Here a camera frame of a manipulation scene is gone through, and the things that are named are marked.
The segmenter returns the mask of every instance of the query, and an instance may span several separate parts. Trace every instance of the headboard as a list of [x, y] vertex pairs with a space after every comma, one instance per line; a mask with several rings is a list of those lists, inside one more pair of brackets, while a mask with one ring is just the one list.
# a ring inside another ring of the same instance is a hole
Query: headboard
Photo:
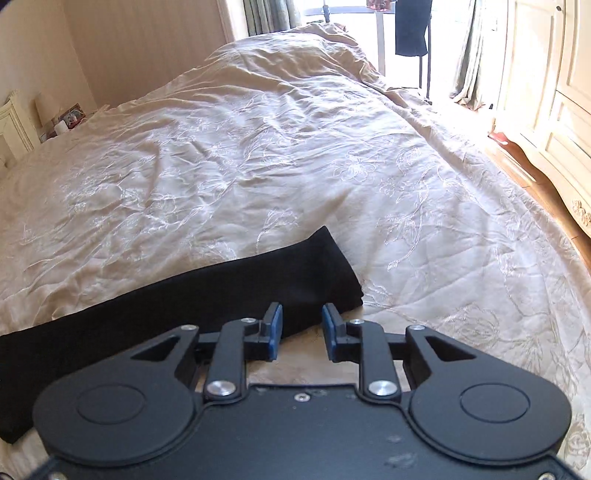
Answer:
[[8, 102], [0, 107], [0, 178], [8, 168], [40, 144], [37, 131], [20, 103], [18, 92], [12, 92]]

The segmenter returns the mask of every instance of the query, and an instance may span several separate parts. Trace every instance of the bed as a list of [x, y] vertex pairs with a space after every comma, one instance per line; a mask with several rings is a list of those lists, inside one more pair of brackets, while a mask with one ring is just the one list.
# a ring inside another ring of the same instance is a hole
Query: bed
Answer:
[[[591, 476], [591, 278], [558, 225], [355, 41], [308, 25], [222, 47], [99, 112], [0, 183], [0, 334], [326, 225], [362, 287], [351, 316], [424, 323], [569, 396], [561, 456]], [[251, 381], [355, 382], [318, 328]], [[35, 432], [0, 445], [22, 478]]]

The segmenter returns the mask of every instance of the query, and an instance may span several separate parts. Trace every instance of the curtain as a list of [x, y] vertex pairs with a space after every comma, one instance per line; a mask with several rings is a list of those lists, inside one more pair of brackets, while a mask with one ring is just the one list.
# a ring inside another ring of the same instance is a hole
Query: curtain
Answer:
[[486, 0], [470, 0], [469, 28], [466, 33], [454, 79], [451, 99], [472, 110], [482, 103], [482, 82], [479, 78], [482, 52], [484, 49], [484, 13]]
[[301, 25], [295, 0], [244, 0], [250, 36], [280, 32]]

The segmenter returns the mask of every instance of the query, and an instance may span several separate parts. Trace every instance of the picture frame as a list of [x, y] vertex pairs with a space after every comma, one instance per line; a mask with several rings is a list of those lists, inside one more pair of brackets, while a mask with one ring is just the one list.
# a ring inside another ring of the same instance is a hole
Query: picture frame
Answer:
[[63, 120], [66, 125], [68, 126], [69, 130], [72, 130], [76, 125], [78, 125], [82, 120], [86, 118], [86, 114], [80, 104], [77, 103], [70, 109], [68, 109], [65, 113], [60, 115], [60, 121]]

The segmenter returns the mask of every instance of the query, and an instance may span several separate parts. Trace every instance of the black cloth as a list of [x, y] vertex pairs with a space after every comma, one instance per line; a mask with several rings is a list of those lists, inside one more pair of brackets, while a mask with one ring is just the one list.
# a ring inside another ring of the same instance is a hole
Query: black cloth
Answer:
[[203, 333], [283, 305], [283, 336], [340, 312], [363, 292], [326, 227], [309, 239], [255, 257], [199, 268], [27, 330], [0, 336], [0, 437], [13, 443], [33, 426], [39, 393], [53, 381], [186, 323]]
[[422, 57], [427, 54], [425, 30], [431, 19], [432, 5], [433, 0], [396, 2], [396, 55]]

